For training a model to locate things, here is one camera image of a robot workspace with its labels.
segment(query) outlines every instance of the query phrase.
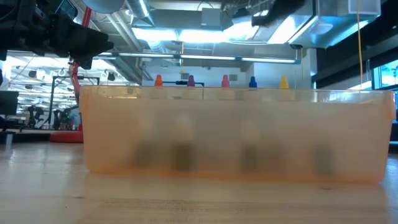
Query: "storage container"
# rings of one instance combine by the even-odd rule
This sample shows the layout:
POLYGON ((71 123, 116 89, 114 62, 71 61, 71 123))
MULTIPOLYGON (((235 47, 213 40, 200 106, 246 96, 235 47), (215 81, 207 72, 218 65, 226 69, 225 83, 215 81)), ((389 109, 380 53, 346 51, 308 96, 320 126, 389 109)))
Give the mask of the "storage container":
POLYGON ((393 92, 84 86, 92 172, 379 182, 393 92))

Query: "machine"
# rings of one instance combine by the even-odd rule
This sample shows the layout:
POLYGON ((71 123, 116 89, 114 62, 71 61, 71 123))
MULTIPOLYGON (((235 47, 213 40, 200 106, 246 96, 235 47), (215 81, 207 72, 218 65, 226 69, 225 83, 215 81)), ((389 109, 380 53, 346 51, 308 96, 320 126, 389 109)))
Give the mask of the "machine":
POLYGON ((90 69, 95 55, 113 48, 108 35, 73 22, 69 0, 0 0, 0 60, 8 50, 71 57, 90 69))

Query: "table surface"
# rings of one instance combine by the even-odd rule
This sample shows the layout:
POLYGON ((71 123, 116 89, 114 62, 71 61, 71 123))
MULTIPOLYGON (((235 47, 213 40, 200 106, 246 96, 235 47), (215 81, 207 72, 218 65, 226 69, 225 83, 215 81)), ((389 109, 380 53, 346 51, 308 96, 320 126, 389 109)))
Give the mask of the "table surface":
POLYGON ((0 146, 0 223, 398 223, 398 156, 340 185, 98 175, 82 144, 0 146))

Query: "purple bottle cap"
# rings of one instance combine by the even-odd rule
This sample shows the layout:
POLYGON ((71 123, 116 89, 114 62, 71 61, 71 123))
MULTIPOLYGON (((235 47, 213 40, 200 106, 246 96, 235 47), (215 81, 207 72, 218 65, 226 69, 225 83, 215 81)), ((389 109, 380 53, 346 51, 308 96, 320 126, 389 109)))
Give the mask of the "purple bottle cap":
POLYGON ((193 87, 195 87, 195 80, 193 79, 193 75, 190 75, 190 76, 189 76, 187 86, 193 86, 193 87))

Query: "window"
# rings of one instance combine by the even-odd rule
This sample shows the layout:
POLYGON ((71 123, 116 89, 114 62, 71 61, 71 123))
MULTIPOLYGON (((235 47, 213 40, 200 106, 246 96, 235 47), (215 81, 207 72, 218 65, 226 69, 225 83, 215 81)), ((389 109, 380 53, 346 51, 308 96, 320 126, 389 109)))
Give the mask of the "window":
POLYGON ((375 89, 398 84, 398 60, 387 63, 373 70, 375 89))

